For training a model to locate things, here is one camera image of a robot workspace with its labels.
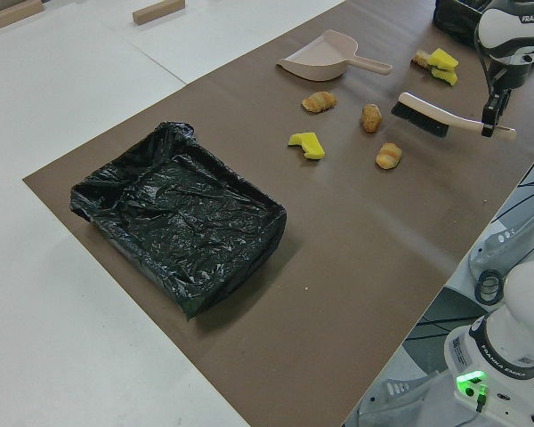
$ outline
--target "tray covered with plastic bag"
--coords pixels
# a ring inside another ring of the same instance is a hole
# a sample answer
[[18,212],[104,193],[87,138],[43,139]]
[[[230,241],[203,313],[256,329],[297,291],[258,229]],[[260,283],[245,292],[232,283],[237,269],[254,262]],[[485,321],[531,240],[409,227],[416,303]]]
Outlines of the tray covered with plastic bag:
[[193,318],[232,294],[279,245],[285,208],[166,122],[71,189],[91,222]]

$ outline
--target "dustpan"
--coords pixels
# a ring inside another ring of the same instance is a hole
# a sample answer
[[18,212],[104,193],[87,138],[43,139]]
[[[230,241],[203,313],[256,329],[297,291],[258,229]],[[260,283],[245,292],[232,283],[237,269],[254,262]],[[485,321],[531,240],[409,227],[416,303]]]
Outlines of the dustpan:
[[392,66],[356,55],[358,43],[346,34],[328,29],[303,49],[277,62],[287,71],[315,82],[341,76],[349,65],[387,75]]

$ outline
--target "hand brush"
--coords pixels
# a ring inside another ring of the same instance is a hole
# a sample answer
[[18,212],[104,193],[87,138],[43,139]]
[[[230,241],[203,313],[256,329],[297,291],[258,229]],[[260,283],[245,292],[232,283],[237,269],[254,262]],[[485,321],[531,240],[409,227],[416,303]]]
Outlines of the hand brush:
[[[450,126],[477,133],[481,133],[484,127],[482,122],[455,116],[407,92],[400,94],[398,103],[393,106],[392,114],[409,120],[417,127],[440,138],[447,135]],[[510,127],[495,126],[493,135],[513,140],[516,138],[516,131]]]

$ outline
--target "wooden block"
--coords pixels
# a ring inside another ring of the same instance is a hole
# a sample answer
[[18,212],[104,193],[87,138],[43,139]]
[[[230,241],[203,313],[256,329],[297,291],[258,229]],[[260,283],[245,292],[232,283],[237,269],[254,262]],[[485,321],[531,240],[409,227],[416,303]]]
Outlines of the wooden block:
[[23,20],[44,10],[42,0],[26,0],[0,11],[0,28]]
[[185,0],[163,0],[133,12],[133,21],[138,25],[146,24],[172,12],[180,11],[184,7],[186,7]]

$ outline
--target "brown table surface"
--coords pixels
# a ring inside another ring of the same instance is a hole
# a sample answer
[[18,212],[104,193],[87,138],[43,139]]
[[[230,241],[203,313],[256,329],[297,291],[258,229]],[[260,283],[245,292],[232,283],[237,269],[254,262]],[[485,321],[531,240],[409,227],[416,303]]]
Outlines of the brown table surface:
[[[473,50],[432,24],[434,2],[347,1],[186,86],[30,175],[25,182],[253,426],[339,425],[441,290],[534,161],[534,70],[501,125],[517,141],[450,129],[444,139],[390,114],[411,92],[478,119],[487,98]],[[349,68],[315,83],[276,66],[325,29],[358,55],[391,63],[384,77]],[[410,65],[417,49],[458,58],[451,87]],[[300,101],[328,90],[335,108]],[[366,103],[380,131],[361,131]],[[287,209],[279,249],[233,296],[186,322],[91,225],[69,189],[161,121],[193,125],[198,142]],[[327,155],[308,161],[291,134],[315,132]],[[403,149],[392,171],[374,159]]]

